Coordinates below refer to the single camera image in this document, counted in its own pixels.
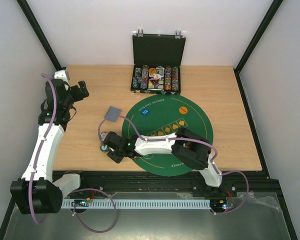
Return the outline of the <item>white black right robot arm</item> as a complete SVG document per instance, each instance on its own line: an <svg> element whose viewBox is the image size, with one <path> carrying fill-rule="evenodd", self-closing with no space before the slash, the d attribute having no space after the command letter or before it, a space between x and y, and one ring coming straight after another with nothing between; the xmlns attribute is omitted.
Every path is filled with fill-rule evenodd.
<svg viewBox="0 0 300 240"><path fill-rule="evenodd" d="M187 128L181 127L168 135L145 136L138 133L129 138L110 131L101 134L100 141L109 147L107 155L116 163L123 158L173 155L186 167L199 171L212 195L219 196L226 189L222 172L215 164L217 149L207 139Z"/></svg>

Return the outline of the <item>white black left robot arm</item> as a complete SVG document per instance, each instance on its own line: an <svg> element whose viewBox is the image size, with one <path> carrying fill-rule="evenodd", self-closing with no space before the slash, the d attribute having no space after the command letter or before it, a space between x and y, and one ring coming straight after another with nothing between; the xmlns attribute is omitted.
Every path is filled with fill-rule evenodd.
<svg viewBox="0 0 300 240"><path fill-rule="evenodd" d="M22 177L10 185L12 199L24 215L59 212L63 199L81 184L76 173L67 173L53 181L53 168L58 147L73 117L70 111L89 92L84 81L70 86L66 70L46 79L46 99L40 106L38 137L31 160Z"/></svg>

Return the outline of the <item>teal poker chip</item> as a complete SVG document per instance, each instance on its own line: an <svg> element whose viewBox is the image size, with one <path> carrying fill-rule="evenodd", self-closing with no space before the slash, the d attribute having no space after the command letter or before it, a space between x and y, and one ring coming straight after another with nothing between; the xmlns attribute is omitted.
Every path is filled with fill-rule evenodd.
<svg viewBox="0 0 300 240"><path fill-rule="evenodd" d="M109 147L105 144L105 145L101 145L100 146L100 150L103 152L103 153L107 153L109 151Z"/></svg>

